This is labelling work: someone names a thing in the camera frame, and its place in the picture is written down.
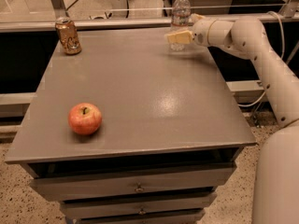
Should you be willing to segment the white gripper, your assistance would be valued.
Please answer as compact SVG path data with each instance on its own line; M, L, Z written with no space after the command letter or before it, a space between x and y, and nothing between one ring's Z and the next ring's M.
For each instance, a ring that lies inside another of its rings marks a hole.
M212 20L193 13L190 16L194 23L192 32L189 30L172 31L164 37L169 44L190 44L193 39L197 45L205 47L228 47L233 43L231 38L231 21Z

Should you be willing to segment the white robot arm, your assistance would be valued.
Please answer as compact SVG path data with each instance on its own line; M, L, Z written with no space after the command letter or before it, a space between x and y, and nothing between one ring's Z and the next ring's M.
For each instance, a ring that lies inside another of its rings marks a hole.
M165 35L170 44L216 47L252 62L280 130L260 150L252 224L299 224L299 78L270 45L262 22L192 15L192 28Z

